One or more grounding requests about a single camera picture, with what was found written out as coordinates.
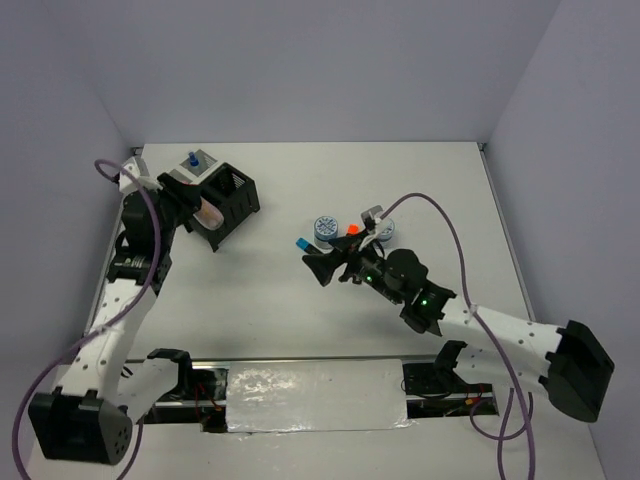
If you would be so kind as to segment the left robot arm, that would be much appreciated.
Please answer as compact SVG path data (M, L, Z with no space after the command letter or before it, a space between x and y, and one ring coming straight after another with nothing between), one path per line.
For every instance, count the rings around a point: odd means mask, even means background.
M101 304L75 358L50 393L37 393L28 415L49 460L116 465L134 424L169 394L196 385L188 352L157 348L129 377L122 371L140 326L171 268L178 227L202 205L201 189L162 174L156 185L125 195L122 230L106 272Z

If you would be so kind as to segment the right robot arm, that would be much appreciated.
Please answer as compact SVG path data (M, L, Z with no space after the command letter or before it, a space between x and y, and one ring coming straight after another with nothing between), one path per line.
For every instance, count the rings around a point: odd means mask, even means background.
M334 238L327 252L304 239L296 244L321 286L332 279L366 284L400 306L412 330L442 338L434 363L442 389L457 391L464 384L521 388L573 419L598 419L615 365L587 325L536 323L470 305L430 281L412 250L380 255L363 239L361 234Z

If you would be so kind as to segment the pink cap pen tube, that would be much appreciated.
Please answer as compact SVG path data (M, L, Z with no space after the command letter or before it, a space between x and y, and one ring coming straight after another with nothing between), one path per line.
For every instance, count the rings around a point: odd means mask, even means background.
M215 231L224 223L224 215L213 204L201 199L201 206L197 212L194 213L194 218L205 229Z

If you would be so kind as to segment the blue cap spray bottle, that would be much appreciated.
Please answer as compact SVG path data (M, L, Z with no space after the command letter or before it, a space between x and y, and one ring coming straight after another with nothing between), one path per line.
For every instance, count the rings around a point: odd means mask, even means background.
M189 152L188 153L188 159L189 159L189 164L192 167L198 167L200 165L200 161L197 158L196 154L194 152Z

